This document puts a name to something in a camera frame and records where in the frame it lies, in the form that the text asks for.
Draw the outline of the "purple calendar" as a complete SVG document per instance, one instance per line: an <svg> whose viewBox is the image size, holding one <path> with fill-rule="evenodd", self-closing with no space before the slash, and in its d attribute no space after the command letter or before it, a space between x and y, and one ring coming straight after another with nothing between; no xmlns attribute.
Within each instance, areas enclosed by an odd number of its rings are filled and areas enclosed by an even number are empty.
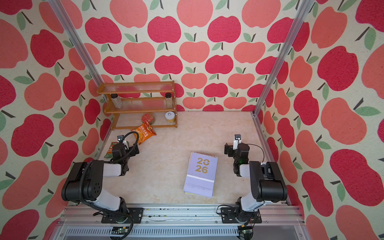
<svg viewBox="0 0 384 240"><path fill-rule="evenodd" d="M192 152L184 185L184 192L212 198L218 166L218 157Z"/></svg>

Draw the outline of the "yellow-green calendar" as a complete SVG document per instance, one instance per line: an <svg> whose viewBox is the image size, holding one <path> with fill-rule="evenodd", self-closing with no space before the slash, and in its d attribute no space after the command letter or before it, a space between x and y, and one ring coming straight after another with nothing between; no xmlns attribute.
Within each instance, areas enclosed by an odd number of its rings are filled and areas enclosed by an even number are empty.
<svg viewBox="0 0 384 240"><path fill-rule="evenodd" d="M197 194L193 194L193 193L187 193L185 192L185 195L189 195L189 196L195 196L195 197L204 197L204 198L212 198L212 197L207 197L207 196L204 196L204 195L197 195Z"/></svg>

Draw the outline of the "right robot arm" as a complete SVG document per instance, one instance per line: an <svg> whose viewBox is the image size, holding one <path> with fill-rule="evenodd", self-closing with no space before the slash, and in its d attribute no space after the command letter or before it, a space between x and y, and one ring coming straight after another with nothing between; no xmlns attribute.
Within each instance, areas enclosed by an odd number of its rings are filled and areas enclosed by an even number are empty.
<svg viewBox="0 0 384 240"><path fill-rule="evenodd" d="M224 148L225 155L234 159L234 173L238 177L250 179L250 193L238 198L236 206L226 214L238 222L251 220L256 217L261 206L285 201L288 197L287 186L278 164L250 161L249 150L249 145L239 141L235 141L233 145L225 144Z"/></svg>

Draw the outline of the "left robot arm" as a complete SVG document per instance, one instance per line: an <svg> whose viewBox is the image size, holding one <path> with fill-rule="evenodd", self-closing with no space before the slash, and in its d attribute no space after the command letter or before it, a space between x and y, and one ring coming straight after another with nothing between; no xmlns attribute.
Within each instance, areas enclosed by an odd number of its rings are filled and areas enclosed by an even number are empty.
<svg viewBox="0 0 384 240"><path fill-rule="evenodd" d="M61 192L66 202L82 203L98 211L128 214L125 200L103 189L105 178L122 177L129 171L130 157L139 154L138 145L127 147L117 143L112 148L111 161L92 160L76 163Z"/></svg>

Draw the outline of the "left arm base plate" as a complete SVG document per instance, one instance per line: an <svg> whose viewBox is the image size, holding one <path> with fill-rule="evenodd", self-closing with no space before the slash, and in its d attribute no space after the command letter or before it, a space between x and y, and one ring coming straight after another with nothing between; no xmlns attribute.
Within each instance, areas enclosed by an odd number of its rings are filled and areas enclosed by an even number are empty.
<svg viewBox="0 0 384 240"><path fill-rule="evenodd" d="M103 224L130 224L133 221L134 224L140 224L143 217L143 208L128 207L128 212L125 214L113 212L104 213L101 223Z"/></svg>

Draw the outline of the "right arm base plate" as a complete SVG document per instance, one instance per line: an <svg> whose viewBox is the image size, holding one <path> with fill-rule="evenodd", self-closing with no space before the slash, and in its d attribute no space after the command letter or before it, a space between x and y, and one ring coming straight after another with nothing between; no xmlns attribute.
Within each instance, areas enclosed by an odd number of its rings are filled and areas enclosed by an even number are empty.
<svg viewBox="0 0 384 240"><path fill-rule="evenodd" d="M236 210L230 207L221 207L218 214L222 218L223 224L261 224L262 218L260 211L244 212L243 210Z"/></svg>

